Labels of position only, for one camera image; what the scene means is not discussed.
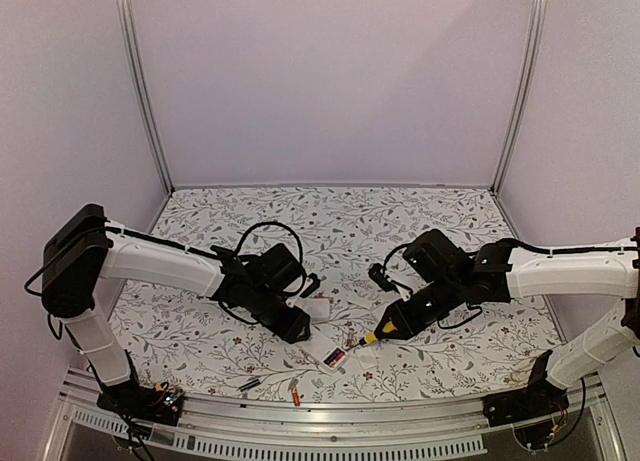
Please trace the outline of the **yellow handled screwdriver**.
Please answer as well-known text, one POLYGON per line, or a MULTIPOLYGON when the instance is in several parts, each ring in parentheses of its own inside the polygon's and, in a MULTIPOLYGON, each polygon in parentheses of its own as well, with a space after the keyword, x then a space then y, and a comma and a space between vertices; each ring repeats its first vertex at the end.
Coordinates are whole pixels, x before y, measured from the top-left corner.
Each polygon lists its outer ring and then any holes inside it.
POLYGON ((359 339, 352 337, 347 340, 347 344, 346 344, 346 347, 344 348, 344 351, 350 352, 359 347, 369 346, 377 341, 378 341, 378 338, 376 337, 374 332, 366 333, 359 339))

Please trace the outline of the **small white remote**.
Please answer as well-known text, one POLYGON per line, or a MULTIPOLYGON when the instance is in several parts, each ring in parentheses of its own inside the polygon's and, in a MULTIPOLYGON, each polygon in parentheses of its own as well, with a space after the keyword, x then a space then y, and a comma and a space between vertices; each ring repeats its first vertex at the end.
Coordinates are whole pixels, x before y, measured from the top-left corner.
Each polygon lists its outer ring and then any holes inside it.
POLYGON ((300 344, 300 349, 321 370, 331 374, 337 373, 348 360, 346 349, 319 330, 313 330, 311 337, 300 344))

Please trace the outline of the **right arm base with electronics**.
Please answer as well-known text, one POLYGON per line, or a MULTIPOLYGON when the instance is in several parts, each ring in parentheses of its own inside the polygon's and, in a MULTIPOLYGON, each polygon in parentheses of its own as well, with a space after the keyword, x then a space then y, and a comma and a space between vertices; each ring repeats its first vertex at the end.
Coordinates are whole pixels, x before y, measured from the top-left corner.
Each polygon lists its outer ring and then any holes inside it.
POLYGON ((547 350, 533 363, 524 387, 483 398, 483 415, 490 427, 530 421, 547 416, 547 420, 516 428, 517 443, 530 451, 549 448, 560 430, 560 422, 550 416, 559 414, 563 419, 569 407, 567 389, 558 388, 547 380, 547 365, 552 351, 547 350))

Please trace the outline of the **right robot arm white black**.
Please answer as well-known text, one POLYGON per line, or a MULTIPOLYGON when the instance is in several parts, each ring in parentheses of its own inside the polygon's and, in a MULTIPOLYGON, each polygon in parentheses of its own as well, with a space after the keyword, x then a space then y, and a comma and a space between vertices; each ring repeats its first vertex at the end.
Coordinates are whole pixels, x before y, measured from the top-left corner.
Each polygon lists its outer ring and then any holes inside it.
POLYGON ((403 259, 425 281, 391 303, 364 345, 409 340, 462 304, 477 308, 543 295, 602 295, 614 307, 569 343, 540 361, 542 378, 523 388, 517 408, 537 417, 552 405, 556 390, 639 344, 639 237, 592 246, 536 247, 513 238, 483 245, 475 253, 432 229, 409 243, 403 259))

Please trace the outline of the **white battery cover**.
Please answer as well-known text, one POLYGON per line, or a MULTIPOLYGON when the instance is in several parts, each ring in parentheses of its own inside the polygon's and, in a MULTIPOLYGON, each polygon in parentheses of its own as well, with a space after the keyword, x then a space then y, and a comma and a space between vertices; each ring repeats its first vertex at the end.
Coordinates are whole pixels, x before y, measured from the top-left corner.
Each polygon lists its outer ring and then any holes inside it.
POLYGON ((372 370, 378 366, 378 357, 370 348, 361 348, 355 353, 355 358, 363 371, 372 370))

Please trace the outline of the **white remote control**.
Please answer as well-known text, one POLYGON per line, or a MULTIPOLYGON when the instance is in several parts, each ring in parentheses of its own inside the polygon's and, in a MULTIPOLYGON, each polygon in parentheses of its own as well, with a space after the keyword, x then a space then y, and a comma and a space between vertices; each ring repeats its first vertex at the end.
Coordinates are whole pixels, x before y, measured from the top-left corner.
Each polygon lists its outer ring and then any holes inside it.
POLYGON ((312 324, 328 321, 331 316, 331 302, 325 298, 305 300, 303 310, 310 316, 312 324))

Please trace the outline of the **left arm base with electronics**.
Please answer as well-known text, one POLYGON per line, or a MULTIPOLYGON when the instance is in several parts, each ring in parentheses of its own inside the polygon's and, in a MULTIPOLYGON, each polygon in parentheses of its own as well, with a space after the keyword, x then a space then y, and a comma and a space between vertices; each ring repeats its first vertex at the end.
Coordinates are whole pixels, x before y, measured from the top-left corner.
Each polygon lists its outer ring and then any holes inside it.
POLYGON ((160 385, 160 390, 142 385, 129 353, 125 354, 130 374, 121 383, 106 385, 92 368, 101 390, 97 406, 127 418, 177 426, 184 405, 184 392, 180 388, 170 388, 167 382, 160 385))

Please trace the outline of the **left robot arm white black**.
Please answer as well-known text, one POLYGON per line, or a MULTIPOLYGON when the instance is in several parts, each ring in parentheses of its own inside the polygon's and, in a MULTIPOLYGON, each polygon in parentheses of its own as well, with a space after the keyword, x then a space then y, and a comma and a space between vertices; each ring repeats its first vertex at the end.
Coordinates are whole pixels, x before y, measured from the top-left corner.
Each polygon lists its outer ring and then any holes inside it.
POLYGON ((24 284, 58 319, 86 357, 111 400, 128 415, 148 407, 146 389, 94 299, 102 280, 163 286, 245 310, 281 340, 311 337, 309 314, 291 305, 309 283, 303 248, 278 243, 261 254, 213 246, 199 249, 137 232, 108 219, 102 206, 83 206, 45 245, 42 265, 24 284))

